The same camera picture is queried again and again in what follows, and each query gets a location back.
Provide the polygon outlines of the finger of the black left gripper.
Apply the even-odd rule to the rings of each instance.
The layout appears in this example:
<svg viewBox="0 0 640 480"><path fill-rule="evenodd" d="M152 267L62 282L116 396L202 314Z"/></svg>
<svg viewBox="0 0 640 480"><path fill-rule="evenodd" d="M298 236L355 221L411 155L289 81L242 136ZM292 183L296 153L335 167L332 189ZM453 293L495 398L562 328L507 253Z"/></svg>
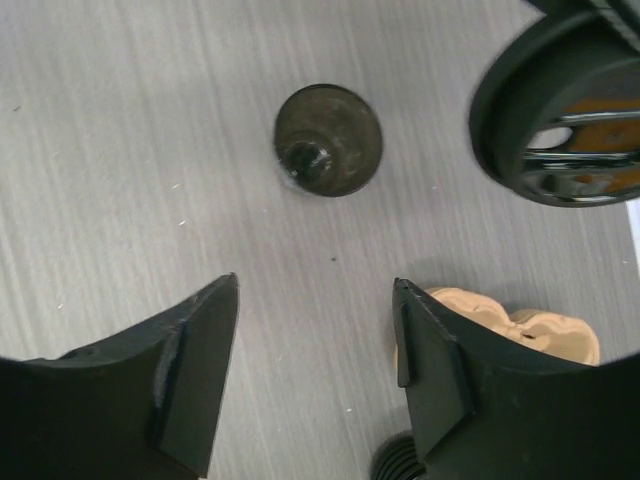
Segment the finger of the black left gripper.
<svg viewBox="0 0 640 480"><path fill-rule="evenodd" d="M574 10L591 10L607 20L624 40L639 39L639 2L636 0L527 0L527 3L545 14L569 7Z"/></svg>

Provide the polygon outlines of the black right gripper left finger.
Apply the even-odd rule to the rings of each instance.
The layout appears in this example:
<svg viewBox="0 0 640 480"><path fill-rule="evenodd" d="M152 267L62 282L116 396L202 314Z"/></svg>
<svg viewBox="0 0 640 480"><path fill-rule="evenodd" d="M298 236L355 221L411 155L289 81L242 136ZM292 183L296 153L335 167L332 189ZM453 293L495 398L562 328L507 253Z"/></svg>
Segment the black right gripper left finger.
<svg viewBox="0 0 640 480"><path fill-rule="evenodd" d="M5 479L204 479L239 310L227 274L57 359L1 362Z"/></svg>

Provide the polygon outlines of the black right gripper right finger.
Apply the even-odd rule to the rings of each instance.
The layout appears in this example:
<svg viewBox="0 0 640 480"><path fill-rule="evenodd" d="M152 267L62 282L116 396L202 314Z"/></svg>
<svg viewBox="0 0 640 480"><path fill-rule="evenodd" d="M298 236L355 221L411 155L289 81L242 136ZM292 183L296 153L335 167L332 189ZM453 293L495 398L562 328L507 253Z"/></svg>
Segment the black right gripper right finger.
<svg viewBox="0 0 640 480"><path fill-rule="evenodd" d="M639 358L591 367L393 287L398 383L431 479L635 479Z"/></svg>

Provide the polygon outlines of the black coffee cup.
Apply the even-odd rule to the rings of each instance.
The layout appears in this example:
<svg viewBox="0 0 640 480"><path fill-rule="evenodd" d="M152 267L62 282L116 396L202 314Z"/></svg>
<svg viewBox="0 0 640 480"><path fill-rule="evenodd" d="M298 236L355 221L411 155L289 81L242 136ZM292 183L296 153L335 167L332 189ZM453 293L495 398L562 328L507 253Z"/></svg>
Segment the black coffee cup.
<svg viewBox="0 0 640 480"><path fill-rule="evenodd" d="M314 84L293 93L275 118L273 148L295 187L338 198L362 189L383 156L383 133L375 111L357 93Z"/></svg>

